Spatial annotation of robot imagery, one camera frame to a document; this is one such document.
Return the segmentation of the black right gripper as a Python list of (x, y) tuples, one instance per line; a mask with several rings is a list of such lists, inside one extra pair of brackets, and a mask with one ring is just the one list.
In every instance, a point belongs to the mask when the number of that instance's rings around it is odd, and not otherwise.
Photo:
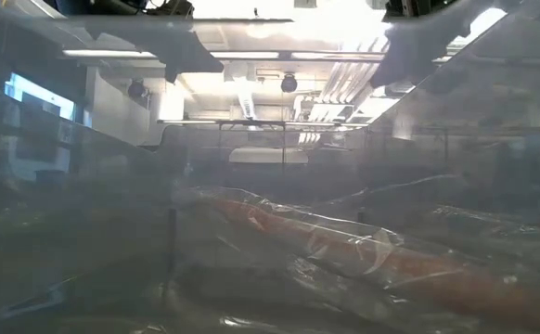
[(387, 0), (384, 19), (395, 19), (385, 33), (389, 48), (371, 77), (378, 88), (402, 80), (419, 83), (433, 72), (458, 36), (471, 33), (482, 8), (458, 8), (464, 0)]

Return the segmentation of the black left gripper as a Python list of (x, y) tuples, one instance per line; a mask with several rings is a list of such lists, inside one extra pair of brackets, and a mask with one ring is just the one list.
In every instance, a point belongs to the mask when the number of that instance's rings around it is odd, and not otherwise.
[[(192, 14), (188, 0), (163, 0), (148, 7), (150, 0), (56, 0), (60, 14)], [(149, 52), (165, 65), (165, 80), (173, 83), (185, 72), (215, 72), (224, 70), (192, 31), (192, 23), (179, 21), (146, 21), (87, 23), (87, 32), (97, 39), (107, 33)]]

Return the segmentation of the black ceiling dome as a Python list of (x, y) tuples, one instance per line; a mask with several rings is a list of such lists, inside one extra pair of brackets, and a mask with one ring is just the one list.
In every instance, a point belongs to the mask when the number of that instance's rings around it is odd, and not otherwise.
[(148, 93), (144, 86), (144, 81), (141, 79), (132, 80), (127, 88), (127, 93), (130, 98), (137, 99), (145, 96)]
[(297, 90), (298, 81), (293, 73), (285, 73), (280, 88), (283, 93), (293, 93)]

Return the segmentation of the black plastic tray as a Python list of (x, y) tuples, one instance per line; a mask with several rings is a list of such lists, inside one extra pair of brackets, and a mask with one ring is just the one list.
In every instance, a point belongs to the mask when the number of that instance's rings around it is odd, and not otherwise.
[(132, 189), (0, 185), (0, 321), (193, 334), (540, 334), (393, 297)]

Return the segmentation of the bright wall screen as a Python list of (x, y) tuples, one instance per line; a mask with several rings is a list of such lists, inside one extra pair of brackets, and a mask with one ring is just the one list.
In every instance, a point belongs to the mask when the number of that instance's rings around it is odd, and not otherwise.
[(19, 102), (38, 106), (40, 109), (74, 120), (75, 104), (66, 97), (57, 95), (18, 74), (12, 72), (5, 82), (5, 93)]

